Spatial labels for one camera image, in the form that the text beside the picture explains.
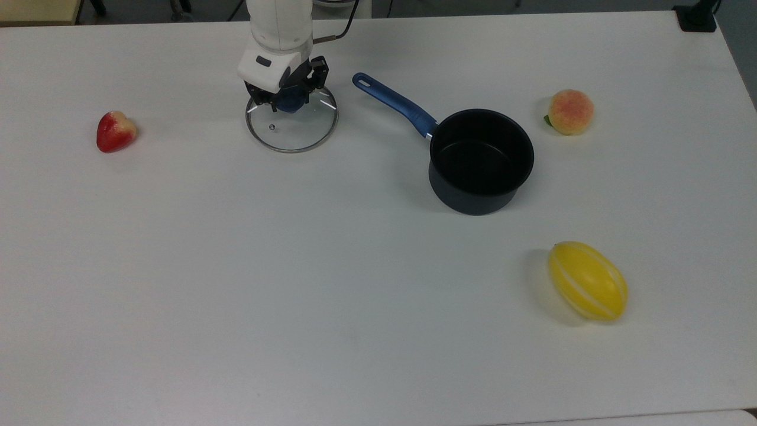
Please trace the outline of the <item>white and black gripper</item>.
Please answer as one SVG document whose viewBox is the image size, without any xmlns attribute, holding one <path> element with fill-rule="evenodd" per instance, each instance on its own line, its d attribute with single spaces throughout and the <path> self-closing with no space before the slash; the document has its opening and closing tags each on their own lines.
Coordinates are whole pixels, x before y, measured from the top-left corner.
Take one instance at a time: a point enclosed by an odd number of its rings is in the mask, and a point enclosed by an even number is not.
<svg viewBox="0 0 757 426">
<path fill-rule="evenodd" d="M 294 86 L 308 87 L 308 91 L 322 89 L 329 76 L 324 56 L 310 60 L 312 45 L 279 51 L 261 45 L 247 45 L 238 65 L 238 75 L 244 81 L 251 102 L 268 105 L 278 111 L 278 93 Z"/>
</svg>

